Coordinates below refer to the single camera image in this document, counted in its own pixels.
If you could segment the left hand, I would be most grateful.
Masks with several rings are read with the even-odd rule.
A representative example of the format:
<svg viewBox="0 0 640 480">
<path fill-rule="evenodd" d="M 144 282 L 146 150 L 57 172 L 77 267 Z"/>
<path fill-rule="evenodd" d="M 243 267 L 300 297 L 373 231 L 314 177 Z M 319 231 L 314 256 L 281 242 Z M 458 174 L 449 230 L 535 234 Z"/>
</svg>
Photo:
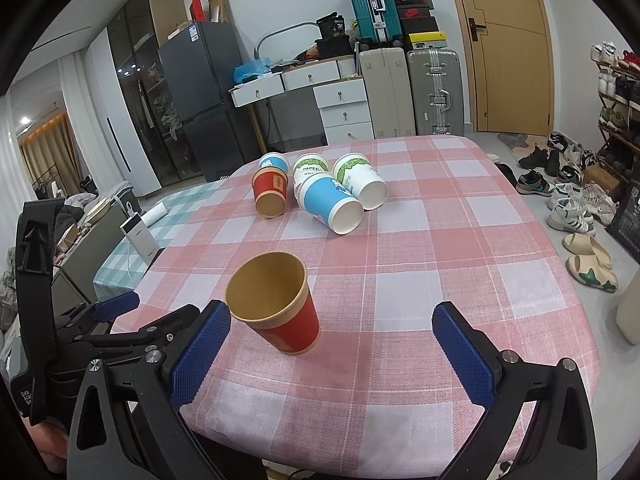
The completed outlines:
<svg viewBox="0 0 640 480">
<path fill-rule="evenodd" d="M 55 474 L 66 471 L 68 448 L 66 432 L 50 422 L 32 425 L 27 418 L 24 418 L 23 422 L 48 469 Z"/>
</svg>

